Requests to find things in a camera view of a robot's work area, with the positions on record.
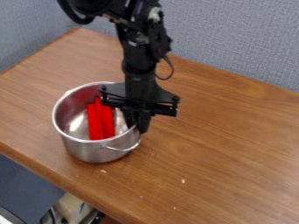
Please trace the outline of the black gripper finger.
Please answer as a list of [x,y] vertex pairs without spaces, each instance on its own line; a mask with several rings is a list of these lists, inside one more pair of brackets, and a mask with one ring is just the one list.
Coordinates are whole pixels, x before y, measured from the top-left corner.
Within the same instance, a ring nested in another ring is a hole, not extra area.
[[122,111],[123,111],[123,115],[124,115],[124,118],[126,118],[126,125],[127,125],[128,128],[131,128],[136,124],[135,111],[128,107],[124,107],[122,109]]
[[148,131],[150,123],[151,123],[151,112],[148,110],[139,110],[136,113],[136,124],[138,129],[142,134]]

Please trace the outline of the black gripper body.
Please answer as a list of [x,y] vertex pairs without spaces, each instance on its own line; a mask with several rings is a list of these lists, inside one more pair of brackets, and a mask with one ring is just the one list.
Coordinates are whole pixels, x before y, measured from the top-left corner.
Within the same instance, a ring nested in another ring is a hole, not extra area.
[[120,110],[131,108],[135,117],[139,110],[148,110],[151,116],[177,116],[181,97],[158,85],[155,68],[142,71],[123,65],[123,72],[124,82],[102,84],[98,89],[103,104]]

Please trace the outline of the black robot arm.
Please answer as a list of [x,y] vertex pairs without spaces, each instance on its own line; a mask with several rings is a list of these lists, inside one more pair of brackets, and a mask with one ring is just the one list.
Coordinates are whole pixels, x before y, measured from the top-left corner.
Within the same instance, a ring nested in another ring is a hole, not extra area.
[[170,62],[173,39],[165,27],[159,0],[56,0],[68,18],[88,25],[103,17],[116,27],[124,51],[122,69],[126,81],[102,86],[102,101],[122,109],[126,123],[144,134],[156,115],[177,116],[181,97],[165,90],[158,81],[173,78],[156,72],[160,62]]

